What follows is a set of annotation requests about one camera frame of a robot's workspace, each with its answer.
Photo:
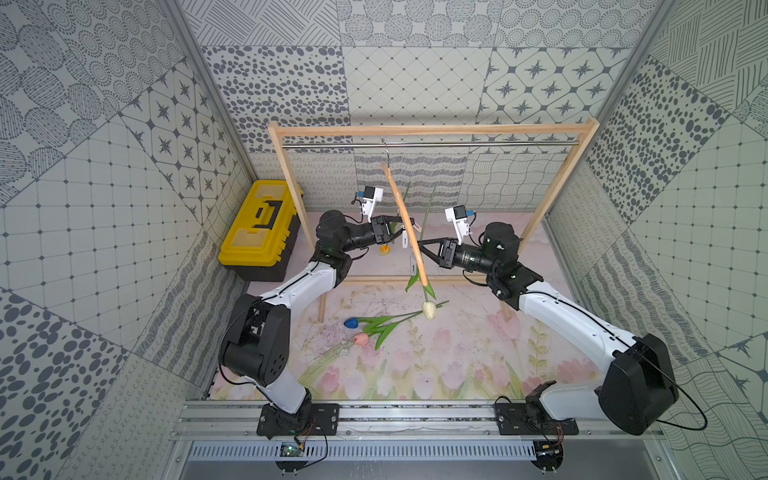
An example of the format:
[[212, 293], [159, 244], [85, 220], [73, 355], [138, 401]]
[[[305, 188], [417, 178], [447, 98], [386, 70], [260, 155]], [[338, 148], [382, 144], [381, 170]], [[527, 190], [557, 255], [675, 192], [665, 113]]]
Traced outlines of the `wooden curved clothes hanger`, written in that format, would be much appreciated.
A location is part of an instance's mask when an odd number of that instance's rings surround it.
[[413, 226], [413, 220], [411, 219], [409, 212], [407, 210], [407, 206], [405, 204], [403, 195], [398, 188], [395, 179], [392, 175], [391, 168], [390, 168], [390, 154], [389, 154], [389, 144], [384, 142], [383, 146], [386, 151], [387, 160], [386, 163], [382, 165], [382, 168], [384, 170], [385, 176], [388, 180], [388, 183], [390, 185], [390, 188], [392, 190], [392, 193], [394, 195], [395, 203], [398, 207], [398, 211], [403, 223], [403, 226], [405, 228], [405, 232], [407, 235], [407, 238], [409, 239], [409, 245], [412, 247], [413, 250], [413, 256], [416, 264], [416, 268], [418, 271], [420, 283], [424, 288], [427, 288], [429, 286], [429, 280], [426, 273], [424, 261], [421, 255], [421, 251], [418, 245], [418, 239], [416, 237], [416, 232]]

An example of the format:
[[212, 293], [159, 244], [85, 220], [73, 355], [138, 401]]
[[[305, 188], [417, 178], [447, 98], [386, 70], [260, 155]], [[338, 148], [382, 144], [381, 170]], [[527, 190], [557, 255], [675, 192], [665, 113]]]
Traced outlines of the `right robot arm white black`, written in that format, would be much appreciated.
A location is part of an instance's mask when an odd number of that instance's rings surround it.
[[640, 435], [679, 399], [666, 344], [637, 336], [561, 295], [518, 257], [521, 240], [511, 225], [490, 223], [480, 246], [442, 237], [419, 241], [423, 255], [443, 269], [479, 272], [500, 301], [558, 332], [602, 375], [601, 382], [545, 382], [527, 397], [551, 420], [609, 420]]

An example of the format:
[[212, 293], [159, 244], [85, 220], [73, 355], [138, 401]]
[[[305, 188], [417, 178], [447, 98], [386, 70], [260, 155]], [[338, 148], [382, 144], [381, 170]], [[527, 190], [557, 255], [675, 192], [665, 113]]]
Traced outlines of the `wooden clothes rack frame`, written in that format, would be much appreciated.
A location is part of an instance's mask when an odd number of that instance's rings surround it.
[[[288, 160], [285, 150], [296, 145], [288, 145], [284, 142], [286, 137], [335, 137], [335, 136], [361, 136], [361, 137], [427, 137], [427, 136], [451, 136], [451, 135], [496, 135], [496, 134], [523, 134], [532, 135], [544, 133], [565, 134], [572, 133], [577, 139], [570, 142], [571, 150], [560, 167], [555, 180], [550, 185], [544, 199], [539, 203], [534, 217], [528, 222], [519, 245], [523, 248], [533, 231], [538, 227], [544, 214], [549, 210], [554, 200], [562, 189], [564, 182], [569, 178], [576, 163], [584, 154], [587, 144], [595, 135], [599, 123], [591, 119], [584, 125], [413, 125], [413, 126], [341, 126], [341, 127], [282, 127], [275, 122], [268, 125], [267, 131], [272, 139], [283, 174], [288, 182], [289, 191], [296, 206], [302, 227], [309, 240], [313, 239], [307, 226], [306, 210], [298, 192], [298, 184], [294, 178], [293, 168]], [[301, 274], [294, 277], [287, 284], [266, 294], [262, 299], [260, 309], [264, 312], [280, 312], [284, 318], [289, 319], [298, 316], [315, 299], [335, 288], [335, 270], [320, 261], [312, 261]], [[556, 293], [551, 285], [545, 281], [534, 284], [540, 287], [540, 292], [525, 292], [522, 295], [522, 310], [550, 327], [579, 328], [586, 319], [586, 315], [575, 309], [565, 301], [565, 298]]]

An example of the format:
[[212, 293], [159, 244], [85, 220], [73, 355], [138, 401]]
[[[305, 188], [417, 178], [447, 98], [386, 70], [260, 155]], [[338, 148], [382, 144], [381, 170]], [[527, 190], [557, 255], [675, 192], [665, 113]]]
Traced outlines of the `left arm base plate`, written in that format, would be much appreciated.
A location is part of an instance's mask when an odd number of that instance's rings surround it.
[[337, 403], [306, 403], [294, 414], [274, 405], [264, 405], [259, 417], [257, 435], [275, 436], [333, 436], [337, 432], [341, 406]]

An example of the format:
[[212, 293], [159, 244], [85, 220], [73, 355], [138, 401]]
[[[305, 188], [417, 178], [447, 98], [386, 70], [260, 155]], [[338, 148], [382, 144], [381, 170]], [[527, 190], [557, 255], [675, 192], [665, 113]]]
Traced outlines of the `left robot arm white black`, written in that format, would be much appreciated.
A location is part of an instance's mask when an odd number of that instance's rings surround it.
[[411, 224], [393, 215], [355, 223], [338, 210], [325, 212], [305, 269], [263, 295], [237, 299], [218, 355], [220, 370], [231, 373], [227, 381], [252, 384], [278, 411], [302, 415], [310, 394], [287, 370], [291, 321], [344, 281], [355, 261], [351, 251], [387, 244]]

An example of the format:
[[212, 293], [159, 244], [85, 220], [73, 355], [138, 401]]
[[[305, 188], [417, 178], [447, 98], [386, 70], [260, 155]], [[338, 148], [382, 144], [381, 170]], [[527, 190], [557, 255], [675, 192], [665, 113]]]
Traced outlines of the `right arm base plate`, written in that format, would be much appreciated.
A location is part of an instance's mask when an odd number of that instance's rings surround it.
[[538, 435], [548, 438], [575, 436], [579, 427], [574, 419], [554, 420], [541, 407], [530, 403], [499, 402], [493, 405], [495, 421], [502, 436]]

